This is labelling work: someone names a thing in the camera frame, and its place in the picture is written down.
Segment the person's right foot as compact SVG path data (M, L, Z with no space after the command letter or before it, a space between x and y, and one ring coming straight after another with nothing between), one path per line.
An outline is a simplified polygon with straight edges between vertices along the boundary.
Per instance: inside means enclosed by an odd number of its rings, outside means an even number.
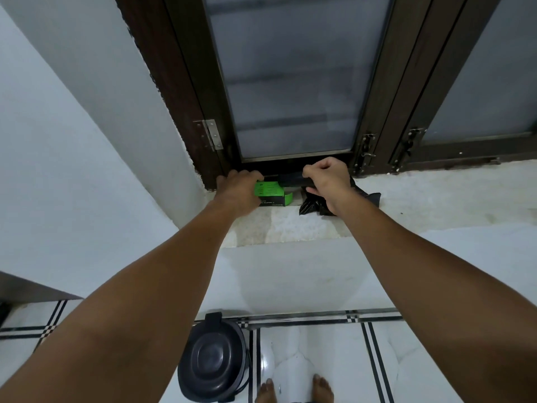
M317 373L312 378L311 399L312 403L334 403L334 393L330 384L324 377Z

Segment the person's left foot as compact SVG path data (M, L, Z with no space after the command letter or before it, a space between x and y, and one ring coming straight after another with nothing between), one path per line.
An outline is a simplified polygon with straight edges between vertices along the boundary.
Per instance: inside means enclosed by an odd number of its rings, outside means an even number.
M260 386L255 403L278 403L274 383L271 378L268 378L266 382Z

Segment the dark metal window latch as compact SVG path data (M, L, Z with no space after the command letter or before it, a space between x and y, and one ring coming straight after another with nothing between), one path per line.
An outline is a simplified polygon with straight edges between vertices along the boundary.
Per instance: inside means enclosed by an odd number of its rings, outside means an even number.
M375 157L375 145L376 134L374 133L366 133L359 138L358 146L352 163L354 177L358 177L364 171L364 167L370 163L371 158Z
M427 132L427 128L410 128L405 130L390 158L391 173L397 174L412 156L414 147L418 147Z

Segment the person's foot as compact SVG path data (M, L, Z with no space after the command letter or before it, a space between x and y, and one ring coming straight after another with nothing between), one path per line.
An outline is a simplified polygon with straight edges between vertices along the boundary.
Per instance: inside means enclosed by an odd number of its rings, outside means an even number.
M334 403L334 393L330 384L324 377L317 373L312 378L311 399L312 403Z
M271 378L268 378L266 382L260 386L255 403L278 403L274 383Z

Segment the black plastic garbage bag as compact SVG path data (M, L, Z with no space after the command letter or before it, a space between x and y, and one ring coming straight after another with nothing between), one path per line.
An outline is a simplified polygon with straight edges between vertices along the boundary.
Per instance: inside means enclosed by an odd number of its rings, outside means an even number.
M279 185L285 189L286 193L293 193L293 200L298 198L298 194L300 194L302 204L299 208L299 215L318 213L320 216L334 216L334 214L329 211L326 200L323 197L310 195L305 190L308 186L315 187L315 184L311 178L303 177L302 172L270 175L264 177L264 181L278 182Z

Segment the person's right forearm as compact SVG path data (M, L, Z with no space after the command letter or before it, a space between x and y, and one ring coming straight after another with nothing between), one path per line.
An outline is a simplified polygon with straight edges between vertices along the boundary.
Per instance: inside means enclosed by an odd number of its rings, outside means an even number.
M537 306L351 188L326 201L465 403L537 403Z

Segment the black lidded trash bin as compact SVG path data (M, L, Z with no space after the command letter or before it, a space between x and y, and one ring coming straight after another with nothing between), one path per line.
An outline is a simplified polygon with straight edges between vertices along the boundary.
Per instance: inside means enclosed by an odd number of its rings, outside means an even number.
M178 384L195 403L232 403L250 383L250 350L241 327L207 313L194 325L177 367Z

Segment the frosted glass window sash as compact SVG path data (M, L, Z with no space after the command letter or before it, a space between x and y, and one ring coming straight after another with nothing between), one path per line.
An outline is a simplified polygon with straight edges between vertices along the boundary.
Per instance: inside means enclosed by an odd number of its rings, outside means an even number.
M352 161L432 0L163 0L223 167Z
M400 171L537 159L537 0L466 0L406 121Z

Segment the person's left hand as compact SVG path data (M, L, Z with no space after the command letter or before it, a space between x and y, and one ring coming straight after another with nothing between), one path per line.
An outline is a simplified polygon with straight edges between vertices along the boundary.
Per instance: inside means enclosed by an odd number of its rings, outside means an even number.
M254 194L254 185L247 184L217 185L212 202L226 210L233 219L248 215L260 204Z

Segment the dark wooden window frame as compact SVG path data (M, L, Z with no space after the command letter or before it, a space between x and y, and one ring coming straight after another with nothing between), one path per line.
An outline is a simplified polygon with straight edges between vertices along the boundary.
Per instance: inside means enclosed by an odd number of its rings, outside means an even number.
M388 92L381 92L380 88L374 87L374 91L379 94L367 104L366 117L363 125L360 126L359 138L366 133L376 134L375 157L371 158L370 163L364 167L364 171L358 178L375 174L393 174L389 164L393 150L406 129L406 121L412 116L426 81L432 73L434 63L465 1L432 0L417 40L408 54L404 71L401 74L390 75L386 72L383 85L387 86L388 80L391 79L395 81L395 86ZM201 175L206 189L215 189L216 176L232 168L259 170L264 175L279 175L301 171L306 164L316 162L326 156L334 156L326 155L306 159L305 162L298 162L297 166L286 163L284 167L271 170L263 168L260 164L254 164L252 167L223 167L218 158L218 152L212 151L204 129L194 124L194 121L204 120L204 115L164 1L116 0L116 2L149 68L150 75L163 96L174 123L179 128L186 151L193 161L195 170ZM345 162L353 175L353 161L346 161L339 156L335 157Z

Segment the dark grey furniture edge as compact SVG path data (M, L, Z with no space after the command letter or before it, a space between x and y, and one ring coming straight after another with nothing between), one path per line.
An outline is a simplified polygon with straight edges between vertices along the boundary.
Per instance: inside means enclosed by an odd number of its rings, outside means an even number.
M0 271L0 302L2 303L29 304L81 299L83 298L80 296Z

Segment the silver metal hinge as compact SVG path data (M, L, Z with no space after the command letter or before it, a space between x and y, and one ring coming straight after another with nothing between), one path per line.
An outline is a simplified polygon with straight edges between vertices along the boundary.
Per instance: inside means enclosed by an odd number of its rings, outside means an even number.
M204 129L206 139L208 140L212 151L221 151L224 149L224 145L218 131L218 126L214 119L194 121L194 124L198 128Z

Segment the green cardboard box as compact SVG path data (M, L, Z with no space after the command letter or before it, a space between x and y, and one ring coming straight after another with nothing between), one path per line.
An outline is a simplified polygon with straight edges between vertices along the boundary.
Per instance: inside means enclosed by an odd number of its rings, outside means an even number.
M260 207L286 207L293 201L293 193L286 193L278 182L256 182L254 194L260 200Z

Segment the person's left forearm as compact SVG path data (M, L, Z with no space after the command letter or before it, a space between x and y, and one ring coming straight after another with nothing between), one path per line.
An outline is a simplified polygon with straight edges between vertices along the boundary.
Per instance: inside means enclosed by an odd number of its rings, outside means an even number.
M158 403L232 223L259 204L215 198L81 302L0 388L0 403Z

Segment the person's right hand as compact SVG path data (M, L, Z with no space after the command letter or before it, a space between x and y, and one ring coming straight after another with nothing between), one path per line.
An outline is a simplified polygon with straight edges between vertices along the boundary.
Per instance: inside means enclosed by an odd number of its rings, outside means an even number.
M334 157L327 157L315 164L306 165L303 177L311 178L322 197L326 200L329 211L343 220L353 215L360 199L351 187L350 175L344 162Z

